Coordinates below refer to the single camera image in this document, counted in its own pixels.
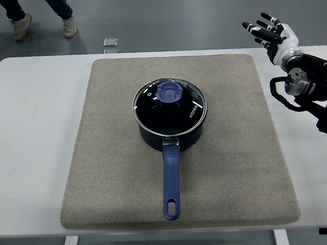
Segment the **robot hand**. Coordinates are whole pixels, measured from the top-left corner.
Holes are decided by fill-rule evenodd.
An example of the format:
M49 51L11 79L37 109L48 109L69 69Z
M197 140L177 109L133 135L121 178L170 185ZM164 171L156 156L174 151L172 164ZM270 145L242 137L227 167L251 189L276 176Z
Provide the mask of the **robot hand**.
M286 23L264 12L261 17L268 21L257 20L256 25L243 22L242 27L255 37L254 41L263 46L272 64L283 67L283 61L288 56L302 55L299 41Z

